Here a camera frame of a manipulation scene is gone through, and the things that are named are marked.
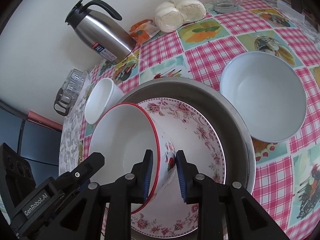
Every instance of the metal bolt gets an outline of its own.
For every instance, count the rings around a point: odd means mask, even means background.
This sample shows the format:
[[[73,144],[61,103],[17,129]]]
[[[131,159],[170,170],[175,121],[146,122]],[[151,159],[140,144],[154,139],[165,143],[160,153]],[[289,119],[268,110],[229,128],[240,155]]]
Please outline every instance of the metal bolt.
[[[133,173],[128,173],[124,176],[126,179],[134,179],[134,174]]]
[[[241,188],[241,183],[235,181],[234,183],[232,183],[232,186],[233,186],[234,188]]]
[[[196,175],[196,179],[197,179],[197,180],[203,180],[203,179],[204,179],[204,175],[203,175],[202,173],[198,173],[198,174]]]
[[[98,187],[98,183],[96,182],[91,182],[89,185],[88,185],[88,188],[89,189],[96,189]]]

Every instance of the metal basin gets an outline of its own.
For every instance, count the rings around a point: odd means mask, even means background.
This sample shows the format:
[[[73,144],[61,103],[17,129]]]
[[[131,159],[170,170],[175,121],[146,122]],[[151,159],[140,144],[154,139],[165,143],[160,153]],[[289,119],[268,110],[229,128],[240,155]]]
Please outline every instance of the metal basin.
[[[131,90],[120,102],[139,103],[146,99],[167,97],[181,100],[197,109],[215,129],[226,159],[226,184],[239,181],[249,193],[252,193],[256,162],[249,131],[239,113],[219,92],[198,81],[166,77],[151,80]],[[226,222],[223,219],[224,231]],[[196,239],[197,232],[180,236],[180,238]],[[132,229],[132,238],[150,240]]]

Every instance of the small white bowl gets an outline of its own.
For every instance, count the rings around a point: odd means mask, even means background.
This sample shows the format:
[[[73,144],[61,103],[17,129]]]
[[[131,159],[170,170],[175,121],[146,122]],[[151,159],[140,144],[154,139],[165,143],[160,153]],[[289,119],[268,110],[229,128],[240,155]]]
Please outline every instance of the small white bowl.
[[[111,78],[101,79],[93,88],[84,109],[84,118],[87,123],[96,123],[123,96],[124,93]]]
[[[134,164],[143,161],[147,149],[153,151],[149,194],[143,205],[131,205],[132,213],[147,205],[176,173],[172,142],[142,107],[121,103],[109,109],[99,120],[89,145],[89,155],[100,152],[105,157],[104,166],[90,179],[100,185],[115,182],[130,173]]]
[[[306,117],[306,93],[299,77],[285,61],[266,52],[232,59],[222,72],[220,93],[260,141],[289,139]]]

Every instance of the tablecloth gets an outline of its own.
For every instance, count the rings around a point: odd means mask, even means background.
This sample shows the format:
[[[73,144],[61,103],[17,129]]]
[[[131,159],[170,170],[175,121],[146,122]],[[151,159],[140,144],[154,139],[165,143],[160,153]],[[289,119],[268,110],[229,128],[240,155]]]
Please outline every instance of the tablecloth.
[[[115,66],[108,67],[102,60],[92,69],[85,97],[75,113],[65,118],[59,173],[71,171],[88,156],[95,126],[86,123],[83,110],[100,79],[112,78],[127,93],[157,74],[173,74],[219,91],[221,73],[232,58],[262,50],[293,68],[306,91],[308,109],[303,126],[289,140],[277,144],[253,140],[257,169],[252,195],[290,239],[304,239],[320,219],[320,41],[316,30],[276,9],[276,0],[244,0],[239,11],[229,14],[217,14],[210,10],[211,4],[205,7],[203,20],[159,33]]]

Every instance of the wall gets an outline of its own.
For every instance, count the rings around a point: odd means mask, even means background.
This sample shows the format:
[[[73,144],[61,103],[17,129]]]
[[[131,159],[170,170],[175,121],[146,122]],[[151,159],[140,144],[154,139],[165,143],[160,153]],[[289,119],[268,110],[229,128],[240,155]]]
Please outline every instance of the wall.
[[[23,0],[19,5],[0,36],[0,99],[25,113],[32,110],[63,122],[53,102],[67,74],[73,68],[90,70],[102,59],[64,22],[78,1]],[[120,13],[119,24],[128,30],[153,18],[154,8],[166,0],[104,1]]]

